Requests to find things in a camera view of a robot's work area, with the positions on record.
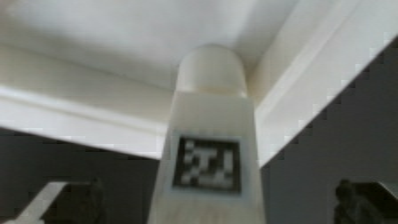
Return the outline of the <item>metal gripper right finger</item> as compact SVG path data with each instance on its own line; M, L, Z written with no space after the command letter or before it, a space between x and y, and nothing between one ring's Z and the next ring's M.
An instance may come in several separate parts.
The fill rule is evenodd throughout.
M340 181L334 224L398 224L398 192L382 182Z

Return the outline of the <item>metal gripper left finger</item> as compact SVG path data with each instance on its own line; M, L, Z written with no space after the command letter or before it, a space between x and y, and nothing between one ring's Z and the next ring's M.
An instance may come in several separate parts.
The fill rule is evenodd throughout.
M13 224L107 224L100 182L50 182L13 219Z

